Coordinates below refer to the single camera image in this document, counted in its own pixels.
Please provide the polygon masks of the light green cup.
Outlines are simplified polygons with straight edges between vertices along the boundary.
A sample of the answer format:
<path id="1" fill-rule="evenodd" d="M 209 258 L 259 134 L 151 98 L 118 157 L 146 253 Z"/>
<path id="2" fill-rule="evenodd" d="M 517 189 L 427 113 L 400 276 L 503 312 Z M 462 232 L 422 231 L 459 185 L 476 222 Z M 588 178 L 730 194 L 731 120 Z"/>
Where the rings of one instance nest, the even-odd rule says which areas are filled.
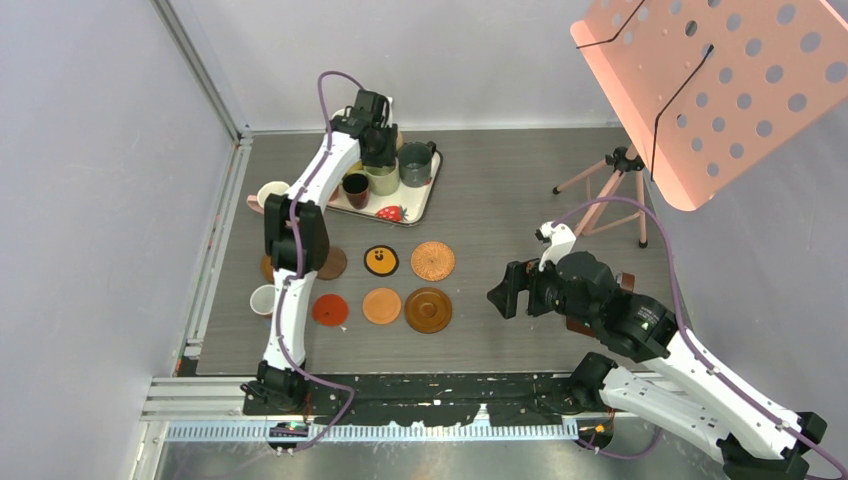
<path id="1" fill-rule="evenodd" d="M 364 172 L 373 195 L 390 196 L 399 189 L 400 176 L 397 161 L 387 166 L 365 166 Z"/>

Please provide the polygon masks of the dark maroon cup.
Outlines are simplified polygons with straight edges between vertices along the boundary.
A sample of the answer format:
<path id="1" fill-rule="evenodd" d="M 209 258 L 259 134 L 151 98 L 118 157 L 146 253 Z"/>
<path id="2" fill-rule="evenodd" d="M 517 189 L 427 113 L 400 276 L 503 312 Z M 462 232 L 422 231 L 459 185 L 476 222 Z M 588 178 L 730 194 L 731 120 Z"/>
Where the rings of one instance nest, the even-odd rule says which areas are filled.
<path id="1" fill-rule="evenodd" d="M 347 201 L 355 210 L 362 210 L 367 206 L 369 187 L 369 179 L 362 172 L 350 173 L 342 181 L 342 189 Z"/>

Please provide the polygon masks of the dark brown ridged coaster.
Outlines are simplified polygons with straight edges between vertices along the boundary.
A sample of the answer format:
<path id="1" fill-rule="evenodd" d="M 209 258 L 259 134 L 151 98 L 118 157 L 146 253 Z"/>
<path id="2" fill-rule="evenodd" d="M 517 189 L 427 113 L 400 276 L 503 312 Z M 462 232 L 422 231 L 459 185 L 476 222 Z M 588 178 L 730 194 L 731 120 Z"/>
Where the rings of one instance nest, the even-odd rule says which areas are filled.
<path id="1" fill-rule="evenodd" d="M 442 290 L 424 287 L 413 291 L 404 303 L 407 324 L 423 334 L 434 334 L 445 329 L 453 317 L 453 304 Z"/>

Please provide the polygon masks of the woven rattan coaster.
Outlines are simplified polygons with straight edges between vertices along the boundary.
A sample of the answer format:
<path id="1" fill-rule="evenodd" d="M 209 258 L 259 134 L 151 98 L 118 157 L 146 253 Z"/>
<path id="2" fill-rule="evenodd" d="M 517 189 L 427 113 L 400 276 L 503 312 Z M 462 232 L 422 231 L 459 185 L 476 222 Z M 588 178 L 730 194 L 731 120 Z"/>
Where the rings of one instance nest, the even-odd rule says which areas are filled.
<path id="1" fill-rule="evenodd" d="M 410 257 L 413 273 L 419 278 L 438 282 L 447 278 L 456 266 L 453 250 L 443 242 L 427 241 L 417 246 Z"/>

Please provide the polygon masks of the light orange round coaster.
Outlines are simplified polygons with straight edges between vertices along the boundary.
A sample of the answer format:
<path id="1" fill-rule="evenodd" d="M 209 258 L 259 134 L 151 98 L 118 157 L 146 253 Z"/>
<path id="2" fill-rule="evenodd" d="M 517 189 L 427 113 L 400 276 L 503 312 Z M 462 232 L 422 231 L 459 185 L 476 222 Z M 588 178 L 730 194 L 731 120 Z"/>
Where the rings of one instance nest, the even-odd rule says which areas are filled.
<path id="1" fill-rule="evenodd" d="M 400 296 L 390 288 L 375 288 L 363 299 L 362 311 L 365 318 L 376 325 L 394 322 L 401 311 Z"/>

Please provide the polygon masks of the orange black smiley coaster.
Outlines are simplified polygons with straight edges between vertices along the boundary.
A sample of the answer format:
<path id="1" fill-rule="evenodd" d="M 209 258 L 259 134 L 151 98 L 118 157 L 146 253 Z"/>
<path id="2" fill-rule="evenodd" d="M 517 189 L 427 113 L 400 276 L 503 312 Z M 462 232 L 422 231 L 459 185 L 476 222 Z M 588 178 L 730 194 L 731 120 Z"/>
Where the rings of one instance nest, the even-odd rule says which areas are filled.
<path id="1" fill-rule="evenodd" d="M 388 277 L 399 267 L 396 251 L 388 245 L 375 245 L 368 248 L 363 255 L 365 269 L 372 275 Z"/>

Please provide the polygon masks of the pink white mug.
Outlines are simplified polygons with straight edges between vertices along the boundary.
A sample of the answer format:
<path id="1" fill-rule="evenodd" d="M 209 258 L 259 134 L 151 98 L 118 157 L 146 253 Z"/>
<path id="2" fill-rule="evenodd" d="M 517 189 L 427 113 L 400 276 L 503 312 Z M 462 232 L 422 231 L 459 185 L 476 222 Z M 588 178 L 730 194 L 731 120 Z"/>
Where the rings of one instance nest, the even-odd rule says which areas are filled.
<path id="1" fill-rule="evenodd" d="M 271 181 L 264 184 L 256 194 L 248 195 L 246 198 L 247 206 L 259 213 L 263 214 L 265 205 L 271 195 L 284 196 L 289 190 L 290 185 L 285 181 Z"/>

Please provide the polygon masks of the dark walnut round coaster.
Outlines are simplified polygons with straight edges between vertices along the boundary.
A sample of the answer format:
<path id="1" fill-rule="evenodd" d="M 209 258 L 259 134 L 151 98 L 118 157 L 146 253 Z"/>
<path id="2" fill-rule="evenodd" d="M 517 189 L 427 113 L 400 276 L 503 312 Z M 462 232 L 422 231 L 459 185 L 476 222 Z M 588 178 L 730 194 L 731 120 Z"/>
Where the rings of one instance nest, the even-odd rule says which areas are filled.
<path id="1" fill-rule="evenodd" d="M 317 278 L 325 281 L 334 280 L 345 272 L 346 267 L 346 253 L 341 248 L 331 247 L 324 265 L 318 270 Z"/>

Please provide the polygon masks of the red apple smiley coaster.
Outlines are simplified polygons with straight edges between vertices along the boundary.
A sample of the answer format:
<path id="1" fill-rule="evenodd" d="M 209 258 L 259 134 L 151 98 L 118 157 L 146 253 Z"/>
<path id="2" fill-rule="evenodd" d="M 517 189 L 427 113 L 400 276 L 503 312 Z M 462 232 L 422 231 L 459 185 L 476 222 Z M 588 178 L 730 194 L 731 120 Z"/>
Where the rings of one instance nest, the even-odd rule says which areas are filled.
<path id="1" fill-rule="evenodd" d="M 347 320 L 348 315 L 347 301 L 336 294 L 322 295 L 315 300 L 312 306 L 312 318 L 323 326 L 341 326 Z"/>

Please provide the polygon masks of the brown ridged wooden coaster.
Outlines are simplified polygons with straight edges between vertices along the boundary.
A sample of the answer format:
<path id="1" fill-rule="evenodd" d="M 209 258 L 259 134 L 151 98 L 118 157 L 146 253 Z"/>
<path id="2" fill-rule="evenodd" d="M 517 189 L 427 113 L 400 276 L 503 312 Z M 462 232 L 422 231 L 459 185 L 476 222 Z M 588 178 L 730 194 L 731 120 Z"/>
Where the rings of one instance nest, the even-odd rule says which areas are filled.
<path id="1" fill-rule="evenodd" d="M 266 282 L 274 282 L 274 270 L 271 264 L 271 259 L 268 255 L 263 255 L 260 260 L 260 272 Z"/>

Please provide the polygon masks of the small pink white cup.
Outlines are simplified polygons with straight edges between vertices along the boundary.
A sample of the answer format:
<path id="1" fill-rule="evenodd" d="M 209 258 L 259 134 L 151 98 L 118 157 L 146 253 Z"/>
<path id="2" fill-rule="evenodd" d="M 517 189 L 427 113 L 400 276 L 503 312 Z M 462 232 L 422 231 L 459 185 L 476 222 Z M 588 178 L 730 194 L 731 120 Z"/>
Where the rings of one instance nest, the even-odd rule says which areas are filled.
<path id="1" fill-rule="evenodd" d="M 273 284 L 257 287 L 249 298 L 249 306 L 254 314 L 271 318 L 276 305 L 276 288 Z"/>

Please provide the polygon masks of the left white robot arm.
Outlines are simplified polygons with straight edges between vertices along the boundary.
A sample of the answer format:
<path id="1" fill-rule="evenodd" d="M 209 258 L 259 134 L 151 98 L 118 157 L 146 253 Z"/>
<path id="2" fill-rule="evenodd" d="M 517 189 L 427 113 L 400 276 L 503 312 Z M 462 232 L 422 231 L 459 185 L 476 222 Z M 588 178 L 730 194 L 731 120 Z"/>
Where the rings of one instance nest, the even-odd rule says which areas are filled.
<path id="1" fill-rule="evenodd" d="M 283 195 L 264 206 L 263 244 L 274 274 L 272 327 L 254 379 L 242 384 L 247 415 L 294 415 L 304 410 L 315 379 L 304 370 L 305 327 L 312 287 L 328 259 L 324 212 L 355 163 L 384 166 L 396 158 L 398 127 L 392 98 L 358 91 L 344 113 L 325 119 L 313 159 Z"/>

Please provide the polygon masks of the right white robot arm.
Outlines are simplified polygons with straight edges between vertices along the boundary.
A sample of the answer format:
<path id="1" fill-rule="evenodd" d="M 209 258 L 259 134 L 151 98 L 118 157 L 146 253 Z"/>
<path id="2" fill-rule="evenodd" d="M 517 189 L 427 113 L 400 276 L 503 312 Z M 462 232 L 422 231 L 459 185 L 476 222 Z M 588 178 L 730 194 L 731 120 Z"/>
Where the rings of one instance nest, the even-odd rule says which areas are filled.
<path id="1" fill-rule="evenodd" d="M 590 352 L 568 380 L 580 408 L 606 406 L 634 413 L 700 448 L 721 463 L 730 479 L 807 476 L 804 455 L 821 442 L 826 422 L 756 393 L 679 326 L 671 310 L 624 289 L 592 254 L 571 253 L 556 263 L 511 262 L 487 298 L 509 319 L 522 291 L 528 294 L 528 315 L 562 315 L 570 330 L 596 338 L 682 391 L 674 394 Z"/>

